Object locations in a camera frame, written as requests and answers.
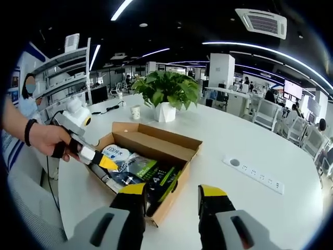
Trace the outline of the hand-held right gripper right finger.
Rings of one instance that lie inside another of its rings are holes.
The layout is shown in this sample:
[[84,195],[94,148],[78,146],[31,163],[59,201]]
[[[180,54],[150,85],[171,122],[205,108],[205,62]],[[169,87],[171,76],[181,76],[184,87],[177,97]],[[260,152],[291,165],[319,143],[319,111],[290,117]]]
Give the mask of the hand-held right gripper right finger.
[[244,210],[236,210],[226,192],[198,186],[198,215],[202,249],[279,249],[269,230]]

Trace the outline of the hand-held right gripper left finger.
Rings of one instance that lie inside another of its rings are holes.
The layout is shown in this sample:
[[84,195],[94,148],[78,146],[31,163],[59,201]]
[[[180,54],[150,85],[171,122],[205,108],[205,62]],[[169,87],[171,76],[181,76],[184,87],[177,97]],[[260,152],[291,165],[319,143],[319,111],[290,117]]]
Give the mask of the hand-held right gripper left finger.
[[140,249],[146,226],[145,185],[125,186],[110,206],[83,219],[66,242],[66,249]]

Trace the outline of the person's left hand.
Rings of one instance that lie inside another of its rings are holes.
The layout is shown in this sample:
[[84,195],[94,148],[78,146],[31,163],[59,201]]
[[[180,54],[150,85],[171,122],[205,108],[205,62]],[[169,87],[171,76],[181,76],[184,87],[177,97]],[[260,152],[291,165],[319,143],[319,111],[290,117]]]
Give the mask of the person's left hand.
[[80,161],[78,155],[70,150],[69,145],[72,137],[64,128],[48,125],[42,126],[39,132],[35,147],[41,153],[53,158],[62,158],[66,162],[71,157]]

